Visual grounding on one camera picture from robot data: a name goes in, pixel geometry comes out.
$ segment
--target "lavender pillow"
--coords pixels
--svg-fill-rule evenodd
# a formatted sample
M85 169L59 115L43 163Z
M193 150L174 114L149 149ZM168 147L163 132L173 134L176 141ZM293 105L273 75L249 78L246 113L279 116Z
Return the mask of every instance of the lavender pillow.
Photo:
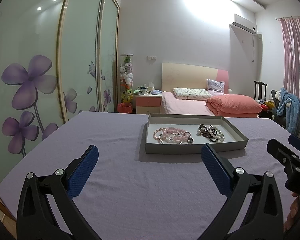
M224 94L225 82L224 81L215 81L212 79L207 79L208 92L212 96L220 96Z

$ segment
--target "purple tablecloth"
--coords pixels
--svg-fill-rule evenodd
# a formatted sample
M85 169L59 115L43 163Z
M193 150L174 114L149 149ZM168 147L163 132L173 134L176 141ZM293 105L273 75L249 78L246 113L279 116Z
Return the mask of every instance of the purple tablecloth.
M196 240L226 198L219 194L200 155L147 155L147 120L147 115L138 114L80 113L15 166L0 184L0 197L16 216L27 173L43 176L66 168L93 144L99 149L99 161L74 202L103 240ZM267 153L266 144L276 138L298 153L288 144L290 134L270 119L228 120L249 142L245 150L220 155L249 173L272 171L286 217L293 197L284 187L283 166ZM248 204L232 230L239 227ZM53 201L51 206L61 229L68 231Z

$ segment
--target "printed pillow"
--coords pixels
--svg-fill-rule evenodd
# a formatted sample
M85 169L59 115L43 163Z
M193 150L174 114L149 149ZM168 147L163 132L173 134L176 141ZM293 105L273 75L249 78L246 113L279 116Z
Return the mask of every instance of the printed pillow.
M224 94L225 91L225 82L224 81L215 81L212 79L207 79L208 92L212 96L220 96Z
M205 89L174 88L173 92L177 99L206 100L212 97Z

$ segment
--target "gray box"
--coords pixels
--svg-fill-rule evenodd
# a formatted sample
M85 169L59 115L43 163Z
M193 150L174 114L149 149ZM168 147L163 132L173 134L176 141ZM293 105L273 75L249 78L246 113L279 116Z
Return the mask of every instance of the gray box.
M209 139L197 135L199 124L213 125L225 135L222 143L213 143ZM160 144L153 138L153 133L159 128L175 127L191 133L193 144ZM244 149L248 138L243 135L233 124L222 116L211 115L185 115L185 114L150 114L146 133L146 153L148 154L198 154L205 143L210 143L216 152L226 152Z

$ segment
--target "mug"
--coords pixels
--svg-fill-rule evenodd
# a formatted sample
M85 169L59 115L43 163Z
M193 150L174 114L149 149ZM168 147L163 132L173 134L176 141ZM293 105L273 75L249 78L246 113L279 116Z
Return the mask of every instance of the mug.
M141 95L145 95L147 93L147 88L142 88L141 89Z

